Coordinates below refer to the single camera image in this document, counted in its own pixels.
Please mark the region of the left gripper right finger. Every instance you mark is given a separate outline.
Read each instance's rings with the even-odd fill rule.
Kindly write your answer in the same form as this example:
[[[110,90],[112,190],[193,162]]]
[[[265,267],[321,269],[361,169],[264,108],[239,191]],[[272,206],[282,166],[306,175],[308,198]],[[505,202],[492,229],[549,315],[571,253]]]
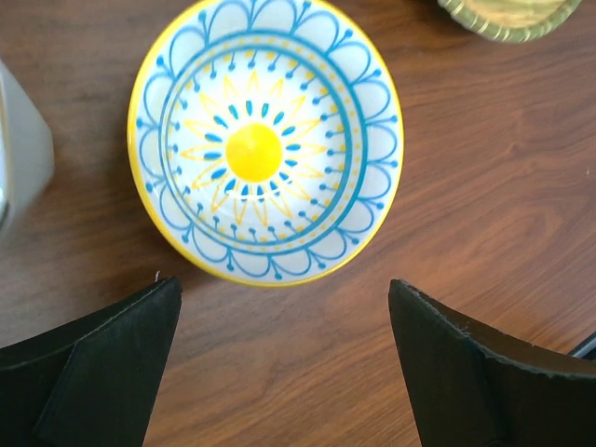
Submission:
[[[388,308],[422,445],[594,445],[593,335],[557,353],[397,279]]]

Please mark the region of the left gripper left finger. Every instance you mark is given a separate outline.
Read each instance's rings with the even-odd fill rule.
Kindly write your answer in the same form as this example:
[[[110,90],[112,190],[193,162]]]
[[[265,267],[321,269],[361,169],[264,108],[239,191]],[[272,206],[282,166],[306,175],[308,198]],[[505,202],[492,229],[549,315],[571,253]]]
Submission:
[[[181,306],[164,278],[2,348],[2,445],[141,446]]]

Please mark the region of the yellow patterned plate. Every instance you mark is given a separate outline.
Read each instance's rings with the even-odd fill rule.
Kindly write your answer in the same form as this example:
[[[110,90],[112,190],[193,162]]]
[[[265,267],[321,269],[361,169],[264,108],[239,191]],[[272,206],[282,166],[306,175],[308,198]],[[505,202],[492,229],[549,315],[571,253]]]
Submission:
[[[439,0],[461,26],[487,40],[520,44],[561,26],[581,0]]]

